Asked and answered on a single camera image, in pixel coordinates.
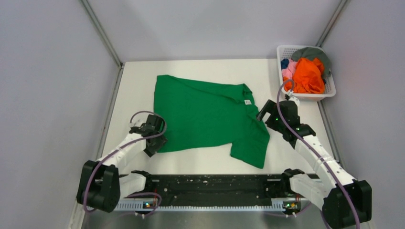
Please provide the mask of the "green t-shirt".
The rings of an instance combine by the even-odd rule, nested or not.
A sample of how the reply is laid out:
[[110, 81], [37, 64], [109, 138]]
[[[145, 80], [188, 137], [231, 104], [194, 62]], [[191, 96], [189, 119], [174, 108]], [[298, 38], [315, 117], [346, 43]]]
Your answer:
[[262, 169], [270, 134], [246, 84], [159, 75], [153, 110], [167, 123], [161, 152], [231, 145], [230, 156]]

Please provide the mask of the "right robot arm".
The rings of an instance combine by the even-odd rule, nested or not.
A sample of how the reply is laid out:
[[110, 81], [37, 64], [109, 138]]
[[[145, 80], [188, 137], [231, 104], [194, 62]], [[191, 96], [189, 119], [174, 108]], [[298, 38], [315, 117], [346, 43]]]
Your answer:
[[320, 211], [330, 229], [350, 226], [360, 228], [372, 218], [372, 187], [365, 180], [349, 174], [323, 147], [316, 132], [300, 121], [298, 105], [293, 99], [268, 100], [256, 115], [261, 121], [265, 114], [268, 128], [282, 134], [283, 139], [300, 154], [320, 179], [316, 182], [299, 169], [282, 173], [280, 191], [287, 197], [296, 193], [305, 197]]

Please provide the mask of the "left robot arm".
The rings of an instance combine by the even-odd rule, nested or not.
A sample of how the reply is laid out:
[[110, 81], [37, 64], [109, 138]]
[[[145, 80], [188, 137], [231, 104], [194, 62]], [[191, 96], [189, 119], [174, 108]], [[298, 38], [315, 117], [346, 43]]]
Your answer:
[[128, 134], [110, 153], [84, 163], [76, 201], [86, 213], [95, 210], [109, 213], [131, 194], [148, 197], [153, 192], [149, 173], [137, 170], [122, 173], [137, 155], [153, 157], [168, 141], [164, 135], [165, 120], [156, 113], [148, 111], [147, 114], [146, 120], [135, 121], [131, 117]]

